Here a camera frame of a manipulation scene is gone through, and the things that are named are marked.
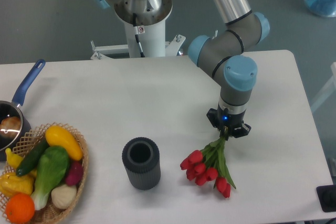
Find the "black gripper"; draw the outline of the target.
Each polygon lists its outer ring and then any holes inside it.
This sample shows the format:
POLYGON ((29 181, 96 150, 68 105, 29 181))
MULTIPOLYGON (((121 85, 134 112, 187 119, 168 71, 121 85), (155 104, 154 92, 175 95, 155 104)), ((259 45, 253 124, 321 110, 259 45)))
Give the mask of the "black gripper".
POLYGON ((232 114, 228 108, 210 108, 206 116, 211 125, 221 131, 225 126, 229 128, 229 137, 240 138, 247 136, 251 131, 251 126, 244 123, 245 111, 239 114, 232 114))

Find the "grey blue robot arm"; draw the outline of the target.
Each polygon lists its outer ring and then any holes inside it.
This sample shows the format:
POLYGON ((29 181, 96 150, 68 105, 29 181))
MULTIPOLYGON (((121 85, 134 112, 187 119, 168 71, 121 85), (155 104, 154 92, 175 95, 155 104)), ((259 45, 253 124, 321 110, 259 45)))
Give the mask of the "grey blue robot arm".
MULTIPOLYGON (((124 23, 131 58, 163 57, 172 47, 165 41, 165 21, 172 0, 96 0, 102 8, 113 7, 124 23)), ((256 83, 257 65, 243 52, 269 34, 269 22, 251 10, 247 0, 214 0, 226 30, 214 37, 195 38, 187 51, 194 64, 220 86, 218 106, 207 118, 221 135, 239 138, 251 128, 244 115, 256 83)))

